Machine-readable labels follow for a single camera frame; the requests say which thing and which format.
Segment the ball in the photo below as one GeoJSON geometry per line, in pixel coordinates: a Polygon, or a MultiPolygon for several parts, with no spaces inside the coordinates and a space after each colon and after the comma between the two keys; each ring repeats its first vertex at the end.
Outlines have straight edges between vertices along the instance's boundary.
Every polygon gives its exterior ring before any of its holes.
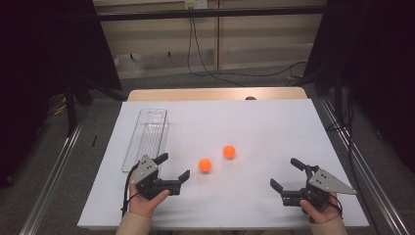
{"type": "Polygon", "coordinates": [[[209,159],[201,159],[199,161],[199,169],[202,172],[208,172],[211,169],[211,162],[209,159]]]}
{"type": "Polygon", "coordinates": [[[232,159],[235,156],[235,148],[232,145],[226,145],[225,148],[223,148],[223,156],[225,156],[226,159],[232,159]]]}

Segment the human hand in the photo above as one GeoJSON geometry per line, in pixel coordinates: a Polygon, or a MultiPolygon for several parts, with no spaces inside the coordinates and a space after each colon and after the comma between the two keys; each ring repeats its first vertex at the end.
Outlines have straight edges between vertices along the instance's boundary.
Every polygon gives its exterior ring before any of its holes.
{"type": "MultiPolygon", "coordinates": [[[[130,177],[130,182],[134,178],[134,173],[132,173],[130,177]]],[[[160,192],[154,199],[148,200],[144,197],[142,197],[135,184],[130,183],[129,184],[129,195],[130,197],[135,195],[131,200],[129,201],[129,209],[128,211],[131,213],[143,215],[146,217],[151,217],[153,215],[153,212],[155,211],[156,207],[161,204],[167,196],[170,194],[170,191],[164,190],[160,192]]]]}
{"type": "MultiPolygon", "coordinates": [[[[337,205],[338,202],[336,198],[337,198],[337,194],[331,193],[331,196],[329,197],[329,202],[334,205],[337,205]]],[[[313,223],[317,223],[317,224],[325,223],[325,222],[328,222],[328,221],[331,221],[337,218],[340,215],[337,209],[329,205],[325,207],[322,211],[315,208],[307,200],[301,200],[300,205],[308,213],[308,215],[310,215],[311,218],[314,220],[313,223]]]]}

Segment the clear plastic tray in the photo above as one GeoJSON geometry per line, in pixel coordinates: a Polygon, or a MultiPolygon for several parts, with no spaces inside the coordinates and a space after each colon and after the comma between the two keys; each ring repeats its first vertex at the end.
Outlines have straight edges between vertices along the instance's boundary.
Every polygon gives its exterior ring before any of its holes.
{"type": "Polygon", "coordinates": [[[164,153],[167,132],[167,110],[141,110],[122,171],[131,170],[145,155],[154,159],[164,153]]]}

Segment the electrical outlet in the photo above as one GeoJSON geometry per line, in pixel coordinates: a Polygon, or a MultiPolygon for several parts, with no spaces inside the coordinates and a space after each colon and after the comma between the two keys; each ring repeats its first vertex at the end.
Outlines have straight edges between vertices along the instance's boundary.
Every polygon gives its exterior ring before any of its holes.
{"type": "Polygon", "coordinates": [[[186,0],[186,1],[184,1],[184,9],[185,10],[196,9],[196,0],[186,0]]]}
{"type": "Polygon", "coordinates": [[[196,9],[207,9],[208,0],[196,0],[196,9]]]}

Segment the sleeve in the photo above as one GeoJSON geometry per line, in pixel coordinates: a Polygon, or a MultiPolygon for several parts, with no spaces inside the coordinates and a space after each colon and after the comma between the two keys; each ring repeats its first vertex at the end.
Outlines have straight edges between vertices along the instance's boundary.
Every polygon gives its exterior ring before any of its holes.
{"type": "Polygon", "coordinates": [[[116,235],[148,235],[151,227],[150,218],[127,212],[119,224],[116,235]]]}
{"type": "Polygon", "coordinates": [[[340,216],[322,224],[310,223],[310,228],[313,235],[347,235],[345,225],[340,216]]]}

